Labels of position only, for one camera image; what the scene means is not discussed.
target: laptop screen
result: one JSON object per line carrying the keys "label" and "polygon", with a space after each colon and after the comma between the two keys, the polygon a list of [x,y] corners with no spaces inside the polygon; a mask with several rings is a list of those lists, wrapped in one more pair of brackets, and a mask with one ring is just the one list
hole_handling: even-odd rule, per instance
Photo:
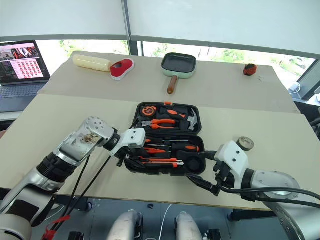
{"label": "laptop screen", "polygon": [[50,74],[35,40],[0,43],[0,84],[47,82]]}

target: laptop keyboard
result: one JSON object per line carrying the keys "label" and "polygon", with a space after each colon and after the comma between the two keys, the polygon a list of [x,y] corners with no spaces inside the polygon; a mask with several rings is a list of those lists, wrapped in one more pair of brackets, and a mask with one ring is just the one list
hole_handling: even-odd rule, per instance
{"label": "laptop keyboard", "polygon": [[35,96],[44,84],[2,86],[0,87],[0,99]]}

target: toolbox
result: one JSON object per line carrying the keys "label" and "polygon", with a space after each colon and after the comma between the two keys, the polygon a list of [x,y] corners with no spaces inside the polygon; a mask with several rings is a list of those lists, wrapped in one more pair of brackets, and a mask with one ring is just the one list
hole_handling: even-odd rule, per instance
{"label": "toolbox", "polygon": [[144,128],[144,148],[136,151],[125,166],[134,173],[184,176],[206,169],[202,125],[193,105],[171,102],[142,102],[137,106],[133,128]]}

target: orange pliers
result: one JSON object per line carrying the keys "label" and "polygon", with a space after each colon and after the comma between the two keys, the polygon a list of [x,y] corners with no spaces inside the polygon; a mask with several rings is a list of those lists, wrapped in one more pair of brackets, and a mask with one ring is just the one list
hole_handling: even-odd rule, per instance
{"label": "orange pliers", "polygon": [[173,119],[153,119],[152,121],[143,121],[142,127],[150,126],[152,129],[174,129],[174,126],[160,126],[158,124],[175,124],[176,121]]}

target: foam roll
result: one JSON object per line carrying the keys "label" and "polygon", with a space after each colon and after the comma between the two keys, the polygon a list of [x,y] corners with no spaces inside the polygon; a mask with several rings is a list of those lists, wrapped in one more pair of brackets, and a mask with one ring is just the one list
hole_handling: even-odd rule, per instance
{"label": "foam roll", "polygon": [[72,58],[74,65],[82,68],[93,69],[103,72],[110,72],[112,66],[111,61],[105,58],[99,58],[94,56],[84,56],[75,54]]}

